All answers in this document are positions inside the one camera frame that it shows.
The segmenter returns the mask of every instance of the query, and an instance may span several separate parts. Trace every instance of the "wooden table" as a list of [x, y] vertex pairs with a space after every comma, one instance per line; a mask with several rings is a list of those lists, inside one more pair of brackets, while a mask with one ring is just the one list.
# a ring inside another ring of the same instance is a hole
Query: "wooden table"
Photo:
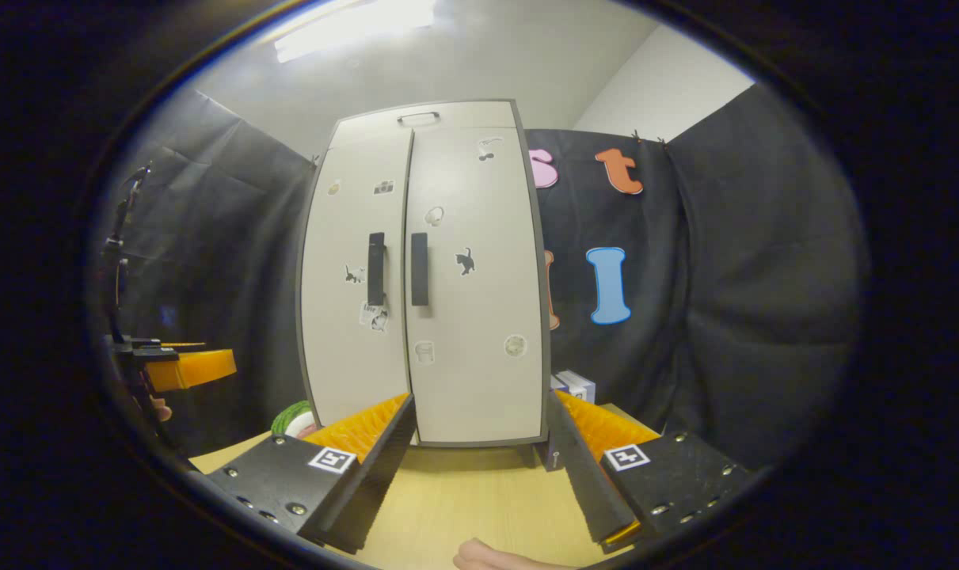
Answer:
[[[630, 418], [613, 405], [603, 407]], [[190, 462], [210, 473], [267, 436]], [[451, 557], [458, 545], [479, 538], [494, 549], [542, 562], [588, 566], [631, 548], [603, 555], [588, 536], [566, 471], [548, 473], [536, 465], [526, 468], [518, 448], [410, 447], [366, 547], [349, 558], [385, 570], [454, 570]]]

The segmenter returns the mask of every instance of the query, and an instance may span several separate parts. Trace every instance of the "black fabric backdrop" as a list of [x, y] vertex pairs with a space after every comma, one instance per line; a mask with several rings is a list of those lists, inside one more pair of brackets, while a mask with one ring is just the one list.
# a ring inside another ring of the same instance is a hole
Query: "black fabric backdrop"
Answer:
[[233, 349], [237, 373], [166, 393], [169, 435], [186, 454], [268, 429], [305, 398], [295, 336], [299, 208], [314, 166], [194, 90], [135, 140], [120, 181], [152, 162], [124, 225], [125, 333]]
[[[594, 380], [647, 425], [701, 433], [747, 466], [782, 457], [833, 396], [858, 335], [867, 262], [833, 160], [760, 85], [668, 145], [529, 130], [559, 180], [538, 191], [559, 328], [553, 371]], [[633, 158], [625, 195], [596, 153]], [[313, 165], [203, 94], [139, 136], [153, 172], [124, 231], [129, 333], [232, 348], [238, 373], [171, 393], [170, 433], [203, 454], [306, 397], [295, 343], [299, 224]], [[591, 321], [592, 248], [624, 249], [631, 318]]]

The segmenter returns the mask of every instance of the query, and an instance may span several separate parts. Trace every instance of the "sticker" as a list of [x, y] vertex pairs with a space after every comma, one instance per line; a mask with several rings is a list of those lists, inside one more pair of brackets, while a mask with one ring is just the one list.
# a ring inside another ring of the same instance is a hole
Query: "sticker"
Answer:
[[556, 184], [559, 176], [553, 166], [547, 162], [553, 161], [553, 155], [541, 148], [529, 151], [529, 162], [532, 162], [532, 177], [536, 181], [536, 188], [548, 188]]
[[388, 329], [388, 307], [370, 306], [363, 302], [360, 304], [360, 325], [370, 328], [371, 331], [384, 333]]
[[489, 139], [480, 139], [477, 146], [479, 147], [479, 160], [486, 160], [493, 158], [493, 149], [489, 145], [494, 144], [497, 141], [504, 141], [504, 137], [490, 137]]
[[381, 180], [374, 186], [374, 195], [391, 194], [395, 190], [395, 180]]
[[417, 354], [419, 364], [433, 364], [433, 342], [431, 340], [419, 340], [413, 345], [413, 350]]
[[596, 325], [613, 325], [630, 318], [630, 310], [623, 302], [623, 274], [620, 272], [620, 264], [626, 258], [627, 253], [620, 248], [589, 249], [584, 256], [596, 268], [599, 306], [592, 313], [592, 322]]
[[329, 470], [331, 473], [345, 473], [346, 469], [356, 460], [356, 454], [348, 451], [335, 450], [334, 447], [325, 447], [318, 451], [314, 458], [306, 464], [312, 468]]
[[440, 220], [443, 220], [443, 208], [438, 206], [436, 208], [429, 209], [424, 216], [424, 220], [431, 227], [437, 227], [440, 225]]
[[613, 450], [606, 450], [603, 452], [606, 455], [606, 458], [609, 459], [610, 465], [613, 465], [615, 470], [625, 470], [636, 468], [636, 466], [643, 466], [645, 463], [652, 462], [652, 459], [649, 459], [645, 455], [644, 451], [641, 451], [641, 448], [637, 445], [624, 445], [624, 447], [616, 447]]
[[476, 263], [472, 260], [472, 248], [465, 248], [465, 255], [455, 253], [455, 263], [461, 264], [462, 275], [468, 275], [476, 270]]
[[360, 269], [349, 271], [349, 266], [346, 264], [345, 266], [345, 282], [346, 283], [352, 283], [353, 285], [355, 285], [356, 283], [362, 283], [363, 281], [366, 281], [366, 280], [367, 280], [367, 268], [360, 267]]
[[596, 160], [606, 165], [606, 176], [609, 184], [624, 194], [641, 194], [645, 187], [639, 181], [631, 180], [627, 169], [633, 169], [634, 159], [627, 158], [618, 148], [610, 148], [596, 155]]
[[504, 352], [507, 352], [508, 356], [514, 356], [515, 358], [523, 356], [527, 348], [529, 348], [529, 343], [525, 340], [525, 336], [511, 335], [508, 336], [507, 340], [504, 340]]
[[549, 303], [549, 329], [552, 331], [560, 325], [560, 317], [553, 314], [553, 293], [549, 289], [549, 266], [553, 264], [553, 252], [544, 249], [543, 256], [546, 258], [546, 300]]

